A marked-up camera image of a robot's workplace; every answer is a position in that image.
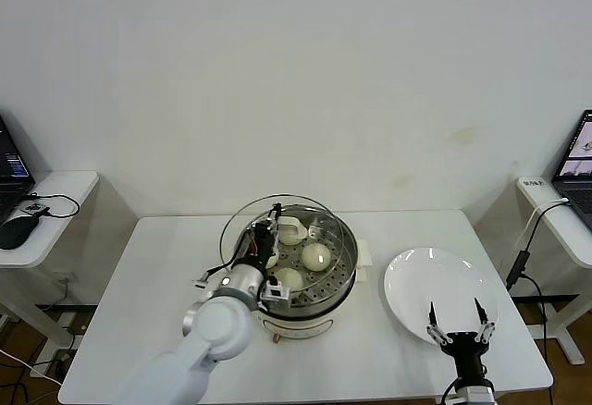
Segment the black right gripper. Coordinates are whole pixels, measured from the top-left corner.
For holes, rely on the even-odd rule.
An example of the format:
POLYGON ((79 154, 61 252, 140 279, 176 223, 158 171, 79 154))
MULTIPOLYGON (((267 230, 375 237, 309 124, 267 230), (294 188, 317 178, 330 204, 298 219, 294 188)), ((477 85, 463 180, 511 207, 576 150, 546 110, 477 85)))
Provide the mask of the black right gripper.
POLYGON ((488 318, 485 308, 477 298, 474 298, 475 308, 480 320, 480 328, 477 331, 444 333, 438 326, 438 320, 434 303, 430 303, 428 314, 429 324, 426 327, 427 334, 442 345, 442 351, 454 360, 457 376, 461 380, 482 380, 485 371, 481 357, 489 349, 489 340, 495 330, 495 323, 488 318))

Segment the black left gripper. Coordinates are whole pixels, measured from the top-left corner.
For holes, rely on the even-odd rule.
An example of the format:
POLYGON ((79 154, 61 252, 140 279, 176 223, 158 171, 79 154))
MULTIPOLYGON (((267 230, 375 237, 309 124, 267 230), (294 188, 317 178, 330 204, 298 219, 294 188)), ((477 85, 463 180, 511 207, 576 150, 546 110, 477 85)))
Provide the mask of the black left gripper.
POLYGON ((252 226, 252 238, 256 247, 253 265, 258 269, 270 269, 278 263, 278 220, 281 212, 282 204, 276 202, 268 213, 268 220, 258 221, 252 226))

